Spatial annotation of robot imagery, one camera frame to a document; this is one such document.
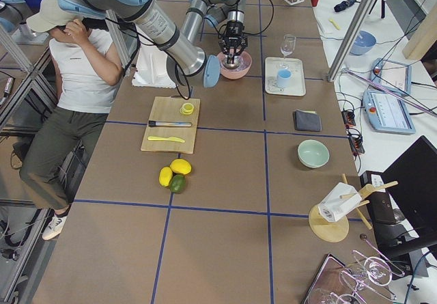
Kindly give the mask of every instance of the green pants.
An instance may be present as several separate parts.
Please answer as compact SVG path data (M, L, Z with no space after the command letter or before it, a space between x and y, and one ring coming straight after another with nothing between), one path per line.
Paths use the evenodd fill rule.
M69 204L59 181L59 166L79 140L91 156L107 116L56 107L33 139L20 170L37 208L59 210Z

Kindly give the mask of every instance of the shoe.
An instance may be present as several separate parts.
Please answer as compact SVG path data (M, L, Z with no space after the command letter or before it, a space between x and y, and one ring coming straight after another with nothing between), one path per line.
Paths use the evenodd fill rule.
M52 221L46 226L46 229L42 233L42 238L44 240L50 240L56 237L61 233L62 228L66 222L67 216L58 217L57 215L53 215Z

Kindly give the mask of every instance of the white cup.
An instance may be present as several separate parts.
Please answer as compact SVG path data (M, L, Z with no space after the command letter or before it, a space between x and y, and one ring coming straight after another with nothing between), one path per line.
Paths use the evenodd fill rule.
M292 78L292 73L286 69L278 70L276 74L276 86L280 88L288 87L290 85L290 79Z

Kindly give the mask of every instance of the white t-shirt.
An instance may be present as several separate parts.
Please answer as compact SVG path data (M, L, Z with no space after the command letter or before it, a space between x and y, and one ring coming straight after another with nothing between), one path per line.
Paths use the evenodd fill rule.
M105 55L112 44L109 32L93 29L89 41ZM62 76L58 107L83 113L109 113L118 86L110 86L92 68L77 44L49 42L50 51Z

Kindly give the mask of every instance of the baseball cap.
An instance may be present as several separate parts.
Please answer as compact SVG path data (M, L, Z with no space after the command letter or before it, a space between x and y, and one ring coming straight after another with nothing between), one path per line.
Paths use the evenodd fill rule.
M30 16L26 22L35 32L47 32L56 26L66 25L74 19L82 20L83 17L62 10L57 0L41 0L40 12Z

